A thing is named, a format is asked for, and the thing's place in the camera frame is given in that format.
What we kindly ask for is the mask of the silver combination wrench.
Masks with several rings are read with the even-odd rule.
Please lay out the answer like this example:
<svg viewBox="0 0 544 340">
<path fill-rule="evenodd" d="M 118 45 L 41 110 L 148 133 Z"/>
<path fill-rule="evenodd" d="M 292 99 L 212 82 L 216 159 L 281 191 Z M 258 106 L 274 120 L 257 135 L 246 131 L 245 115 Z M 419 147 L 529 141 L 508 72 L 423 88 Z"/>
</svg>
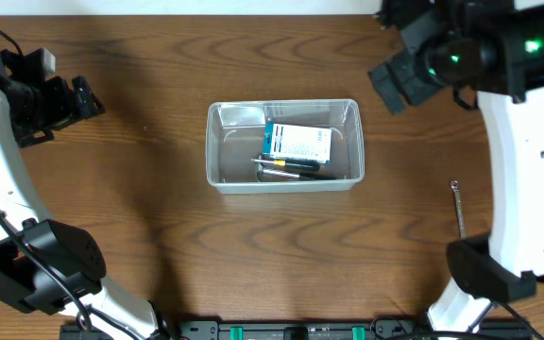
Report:
<svg viewBox="0 0 544 340">
<path fill-rule="evenodd" d="M 468 237 L 468 233 L 465 226 L 465 219 L 464 219 L 464 214 L 462 209 L 460 183 L 457 180 L 452 180 L 450 182 L 450 188 L 452 190 L 453 200 L 455 204 L 455 212 L 456 212 L 456 219 L 457 219 L 457 224 L 459 229 L 459 235 L 461 239 L 466 239 Z"/>
</svg>

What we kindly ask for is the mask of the black yellow screwdriver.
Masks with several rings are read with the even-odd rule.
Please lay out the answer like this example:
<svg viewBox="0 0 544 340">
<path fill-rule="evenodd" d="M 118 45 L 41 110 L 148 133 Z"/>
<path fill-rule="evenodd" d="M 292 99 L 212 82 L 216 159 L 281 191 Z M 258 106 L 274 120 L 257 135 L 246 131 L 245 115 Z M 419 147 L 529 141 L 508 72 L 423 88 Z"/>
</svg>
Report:
<svg viewBox="0 0 544 340">
<path fill-rule="evenodd" d="M 320 170 L 320 165 L 317 162 L 310 161 L 295 161 L 295 160 L 265 160 L 265 159 L 252 159 L 253 162 L 267 165 L 274 165 L 278 167 L 286 167 L 296 170 L 303 171 L 314 171 L 317 172 Z"/>
</svg>

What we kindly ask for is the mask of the blue white screw box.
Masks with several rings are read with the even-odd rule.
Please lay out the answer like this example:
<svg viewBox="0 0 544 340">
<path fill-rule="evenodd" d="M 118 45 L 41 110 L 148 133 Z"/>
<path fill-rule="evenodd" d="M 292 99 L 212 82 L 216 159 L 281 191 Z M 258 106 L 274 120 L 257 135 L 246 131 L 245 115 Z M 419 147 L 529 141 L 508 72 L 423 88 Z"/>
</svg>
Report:
<svg viewBox="0 0 544 340">
<path fill-rule="evenodd" d="M 326 164 L 331 160 L 332 130 L 267 124 L 263 134 L 263 154 L 274 160 L 291 159 Z"/>
</svg>

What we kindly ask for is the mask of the clear plastic storage container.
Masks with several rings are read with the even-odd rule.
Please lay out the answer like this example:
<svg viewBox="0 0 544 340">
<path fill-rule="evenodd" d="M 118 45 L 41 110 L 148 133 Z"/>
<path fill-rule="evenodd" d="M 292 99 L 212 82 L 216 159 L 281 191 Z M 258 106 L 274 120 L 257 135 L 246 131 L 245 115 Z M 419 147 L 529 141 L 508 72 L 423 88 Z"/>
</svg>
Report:
<svg viewBox="0 0 544 340">
<path fill-rule="evenodd" d="M 349 190 L 365 176 L 358 104 L 352 99 L 213 103 L 206 174 L 222 194 Z"/>
</svg>

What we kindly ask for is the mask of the small black-handled hammer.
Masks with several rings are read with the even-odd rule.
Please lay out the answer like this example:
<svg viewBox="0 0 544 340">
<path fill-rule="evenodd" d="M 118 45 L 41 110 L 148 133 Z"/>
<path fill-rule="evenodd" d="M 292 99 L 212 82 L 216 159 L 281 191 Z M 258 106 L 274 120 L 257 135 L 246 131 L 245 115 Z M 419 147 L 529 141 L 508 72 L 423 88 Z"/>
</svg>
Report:
<svg viewBox="0 0 544 340">
<path fill-rule="evenodd" d="M 268 175 L 268 176 L 276 176 L 276 177 L 282 177 L 282 178 L 288 178 L 288 179 L 299 179 L 299 180 L 336 180 L 336 177 L 334 176 L 318 175 L 315 173 L 304 173 L 304 172 L 301 172 L 301 173 L 287 172 L 287 171 L 268 169 L 268 168 L 256 169 L 255 173 L 257 175 Z"/>
</svg>

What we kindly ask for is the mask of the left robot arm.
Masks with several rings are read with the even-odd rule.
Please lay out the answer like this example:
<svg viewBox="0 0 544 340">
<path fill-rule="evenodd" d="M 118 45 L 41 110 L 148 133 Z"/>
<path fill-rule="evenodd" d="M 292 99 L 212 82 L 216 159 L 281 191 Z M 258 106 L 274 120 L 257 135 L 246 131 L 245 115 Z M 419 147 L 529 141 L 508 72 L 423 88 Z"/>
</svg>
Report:
<svg viewBox="0 0 544 340">
<path fill-rule="evenodd" d="M 167 339 L 153 304 L 108 276 L 91 234 L 55 220 L 21 155 L 104 110 L 83 76 L 56 75 L 48 50 L 0 49 L 0 301 L 72 317 L 75 339 Z"/>
</svg>

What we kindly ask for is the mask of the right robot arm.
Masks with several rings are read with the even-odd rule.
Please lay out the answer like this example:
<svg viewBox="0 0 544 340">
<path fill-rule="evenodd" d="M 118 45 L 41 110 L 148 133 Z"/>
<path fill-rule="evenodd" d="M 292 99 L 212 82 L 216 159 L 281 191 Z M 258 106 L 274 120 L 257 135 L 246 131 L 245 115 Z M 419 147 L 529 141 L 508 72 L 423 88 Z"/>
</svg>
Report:
<svg viewBox="0 0 544 340">
<path fill-rule="evenodd" d="M 410 339 L 480 339 L 484 318 L 544 283 L 544 1 L 384 1 L 403 49 L 371 83 L 393 114 L 470 88 L 490 151 L 489 233 L 447 247 L 450 281 Z"/>
</svg>

